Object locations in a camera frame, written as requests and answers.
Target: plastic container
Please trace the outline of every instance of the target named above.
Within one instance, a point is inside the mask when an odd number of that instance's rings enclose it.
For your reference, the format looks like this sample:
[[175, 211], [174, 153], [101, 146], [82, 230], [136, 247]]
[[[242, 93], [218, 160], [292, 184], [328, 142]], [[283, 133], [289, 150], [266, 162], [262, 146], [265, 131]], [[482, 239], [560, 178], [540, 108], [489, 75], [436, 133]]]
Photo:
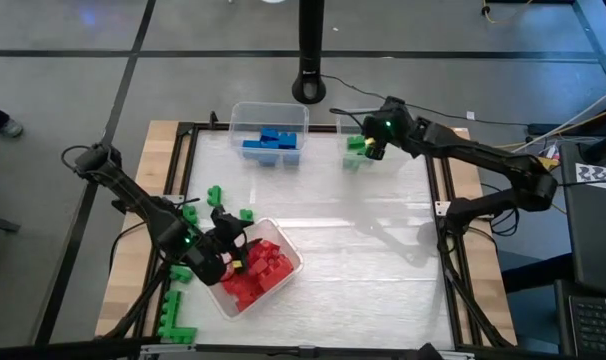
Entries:
[[[298, 165], [307, 141], [310, 112], [298, 104], [240, 102], [232, 109], [230, 146], [261, 166]], [[244, 148], [243, 140], [259, 140], [262, 128], [296, 134], [296, 149]]]
[[[280, 252], [285, 255], [290, 262], [292, 262], [294, 270], [283, 278], [277, 285], [261, 295], [261, 297], [254, 301], [252, 305], [245, 308], [242, 312], [236, 307], [236, 298], [233, 295], [228, 294], [221, 283], [209, 286], [208, 290], [212, 300], [219, 308], [219, 311], [221, 311], [223, 317], [231, 321], [237, 320], [239, 316], [242, 316], [251, 309], [255, 308], [258, 304], [263, 303], [266, 301], [266, 299], [274, 296], [280, 288], [282, 288], [303, 268], [303, 258], [301, 257], [301, 254], [296, 250], [296, 247], [292, 241], [290, 241], [281, 227], [279, 227], [274, 220], [269, 218], [261, 219], [254, 225], [245, 228], [245, 232], [249, 240], [263, 238], [264, 240], [268, 240], [276, 245], [279, 245], [281, 247]], [[242, 241], [242, 235], [236, 239], [237, 243]]]
[[[348, 112], [361, 112], [378, 109], [351, 109]], [[361, 124], [367, 115], [353, 115]], [[336, 117], [336, 138], [337, 146], [341, 154], [343, 168], [346, 170], [356, 171], [361, 166], [371, 166], [374, 160], [368, 159], [365, 155], [357, 155], [355, 152], [348, 151], [347, 139], [351, 136], [361, 135], [361, 127], [354, 122], [354, 119], [347, 115], [338, 115]]]

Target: keyboard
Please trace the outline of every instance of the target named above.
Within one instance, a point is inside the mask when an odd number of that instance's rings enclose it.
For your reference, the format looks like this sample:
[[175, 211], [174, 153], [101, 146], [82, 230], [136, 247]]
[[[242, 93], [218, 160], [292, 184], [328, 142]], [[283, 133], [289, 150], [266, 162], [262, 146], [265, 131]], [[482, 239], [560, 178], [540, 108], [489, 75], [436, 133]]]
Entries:
[[570, 296], [576, 354], [606, 356], [606, 299]]

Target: wooden table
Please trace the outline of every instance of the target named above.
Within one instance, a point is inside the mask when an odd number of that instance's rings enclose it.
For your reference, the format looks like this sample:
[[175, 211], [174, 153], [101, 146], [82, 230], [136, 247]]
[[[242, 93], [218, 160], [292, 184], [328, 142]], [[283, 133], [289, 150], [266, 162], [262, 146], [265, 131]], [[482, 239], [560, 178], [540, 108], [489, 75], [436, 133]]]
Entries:
[[[177, 121], [152, 121], [150, 123], [135, 180], [152, 195], [163, 193], [178, 126], [179, 122]], [[469, 138], [467, 129], [459, 128], [455, 130], [459, 136]], [[187, 149], [188, 141], [186, 139], [184, 139], [181, 147], [182, 150]], [[187, 151], [181, 151], [181, 156], [179, 156], [172, 194], [179, 193], [186, 153]], [[479, 174], [475, 166], [458, 160], [450, 160], [450, 167], [456, 196], [476, 198], [483, 195]], [[445, 194], [445, 182], [440, 161], [435, 160], [435, 168], [439, 194]], [[140, 219], [136, 215], [128, 214], [123, 229], [139, 221]], [[472, 222], [472, 226], [491, 233], [487, 222], [475, 220]], [[464, 246], [472, 288], [479, 306], [501, 334], [508, 341], [516, 344], [516, 336], [507, 297], [503, 289], [503, 280], [494, 244], [482, 235], [469, 231], [464, 235]], [[97, 335], [111, 330], [141, 292], [150, 250], [150, 238], [147, 229], [144, 227], [132, 231], [121, 239], [96, 326]], [[152, 298], [151, 305], [148, 308], [144, 327], [145, 335], [151, 335], [153, 331], [152, 325], [156, 316], [157, 297], [155, 295]], [[471, 344], [467, 312], [460, 299], [458, 310], [463, 342]], [[489, 345], [487, 339], [484, 339], [484, 343]]]

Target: black pole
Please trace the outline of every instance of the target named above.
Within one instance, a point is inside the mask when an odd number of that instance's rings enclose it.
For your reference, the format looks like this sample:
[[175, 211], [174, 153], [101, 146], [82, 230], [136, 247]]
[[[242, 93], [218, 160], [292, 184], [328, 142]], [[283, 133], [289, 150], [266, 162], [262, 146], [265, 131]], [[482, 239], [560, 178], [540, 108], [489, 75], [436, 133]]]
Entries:
[[299, 0], [299, 74], [292, 95], [303, 104], [316, 104], [325, 97], [321, 80], [324, 8], [325, 0]]

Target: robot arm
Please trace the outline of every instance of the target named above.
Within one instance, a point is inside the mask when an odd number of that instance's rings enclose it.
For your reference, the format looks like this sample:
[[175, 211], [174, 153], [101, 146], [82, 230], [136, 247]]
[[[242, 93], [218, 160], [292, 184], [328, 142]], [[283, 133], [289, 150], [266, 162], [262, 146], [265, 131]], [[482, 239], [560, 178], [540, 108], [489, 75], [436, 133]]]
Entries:
[[[235, 248], [234, 239], [248, 224], [226, 227], [228, 231], [213, 229], [218, 234], [224, 233], [224, 238], [217, 238], [214, 231], [204, 234], [190, 224], [173, 203], [150, 196], [127, 176], [121, 169], [121, 154], [110, 145], [92, 145], [75, 160], [75, 165], [74, 171], [81, 178], [110, 189], [127, 210], [141, 217], [152, 244], [166, 257], [184, 262], [208, 286], [219, 282], [227, 270], [220, 254]], [[232, 220], [240, 222], [231, 215], [221, 214], [220, 209], [213, 213], [213, 218], [215, 215], [231, 217], [230, 224], [238, 224]]]
[[543, 211], [551, 206], [557, 181], [536, 157], [466, 140], [446, 126], [421, 117], [414, 119], [403, 100], [388, 97], [380, 111], [365, 118], [363, 135], [367, 144], [365, 156], [374, 160], [383, 159], [389, 143], [414, 158], [419, 155], [452, 157], [508, 178], [511, 189], [450, 202], [445, 220], [447, 230], [454, 234], [465, 233], [470, 222], [481, 215], [498, 216], [515, 207]]

